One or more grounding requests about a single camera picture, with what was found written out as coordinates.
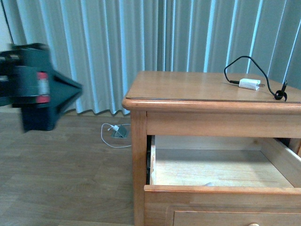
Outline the black gripper with red label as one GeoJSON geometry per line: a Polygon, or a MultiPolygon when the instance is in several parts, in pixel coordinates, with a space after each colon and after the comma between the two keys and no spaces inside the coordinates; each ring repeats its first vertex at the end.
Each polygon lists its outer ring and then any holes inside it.
{"type": "Polygon", "coordinates": [[[48,45],[12,45],[0,54],[0,104],[20,108],[24,132],[53,130],[82,91],[53,68],[48,45]]]}

